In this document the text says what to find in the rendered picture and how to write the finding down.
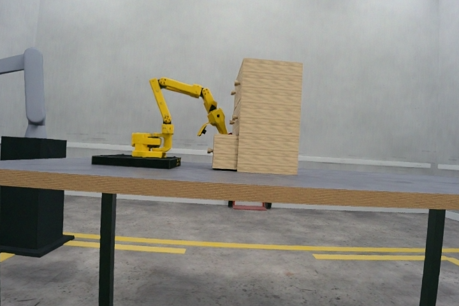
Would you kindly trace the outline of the wooden chest of drawers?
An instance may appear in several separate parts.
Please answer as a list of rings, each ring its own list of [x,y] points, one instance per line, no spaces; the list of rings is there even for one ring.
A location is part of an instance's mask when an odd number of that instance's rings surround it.
[[[244,58],[242,64],[236,171],[297,175],[303,63]]]

